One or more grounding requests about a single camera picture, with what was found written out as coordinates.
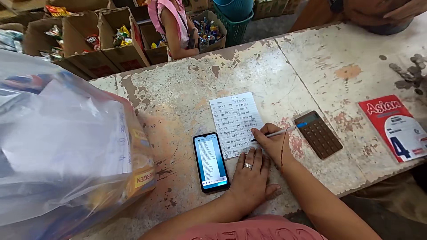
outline phone screen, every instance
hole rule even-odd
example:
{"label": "phone screen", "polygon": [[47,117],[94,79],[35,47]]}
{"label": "phone screen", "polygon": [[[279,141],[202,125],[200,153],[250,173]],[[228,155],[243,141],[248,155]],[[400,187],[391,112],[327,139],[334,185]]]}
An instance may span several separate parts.
{"label": "phone screen", "polygon": [[224,160],[216,134],[194,138],[202,188],[209,189],[228,183]]}

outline green plastic basket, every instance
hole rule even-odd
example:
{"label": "green plastic basket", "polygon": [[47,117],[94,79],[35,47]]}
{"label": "green plastic basket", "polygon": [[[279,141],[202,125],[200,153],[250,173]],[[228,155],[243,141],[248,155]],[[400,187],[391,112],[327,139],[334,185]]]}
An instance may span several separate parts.
{"label": "green plastic basket", "polygon": [[245,20],[240,22],[232,22],[218,9],[216,4],[213,5],[215,7],[215,12],[218,19],[223,23],[225,29],[227,29],[225,47],[239,45],[242,42],[243,35],[245,34],[249,21],[254,16],[254,11],[251,11],[248,18]]}

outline smartphone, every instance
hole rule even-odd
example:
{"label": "smartphone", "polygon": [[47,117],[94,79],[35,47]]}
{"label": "smartphone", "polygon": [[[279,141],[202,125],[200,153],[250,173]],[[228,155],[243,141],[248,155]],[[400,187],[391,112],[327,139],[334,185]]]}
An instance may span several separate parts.
{"label": "smartphone", "polygon": [[202,192],[216,193],[227,190],[230,181],[219,146],[218,134],[212,132],[195,136],[193,144]]}

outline blue bucket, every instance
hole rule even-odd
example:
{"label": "blue bucket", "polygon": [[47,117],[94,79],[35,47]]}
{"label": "blue bucket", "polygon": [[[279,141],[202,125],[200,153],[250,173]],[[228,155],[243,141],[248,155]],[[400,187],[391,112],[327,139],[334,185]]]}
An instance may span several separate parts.
{"label": "blue bucket", "polygon": [[213,0],[213,2],[233,22],[247,19],[254,7],[254,0]]}

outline pen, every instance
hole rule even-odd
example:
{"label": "pen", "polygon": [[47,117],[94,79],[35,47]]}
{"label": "pen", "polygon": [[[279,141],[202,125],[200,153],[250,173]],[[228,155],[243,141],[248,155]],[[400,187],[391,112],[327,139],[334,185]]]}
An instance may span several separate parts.
{"label": "pen", "polygon": [[293,125],[293,126],[287,127],[286,129],[280,130],[278,132],[268,134],[266,137],[270,138],[272,136],[277,136],[277,135],[280,135],[282,133],[285,133],[288,129],[290,131],[292,131],[292,130],[295,130],[296,128],[300,128],[300,127],[303,127],[305,125],[307,125],[307,123],[298,123],[297,125]]}

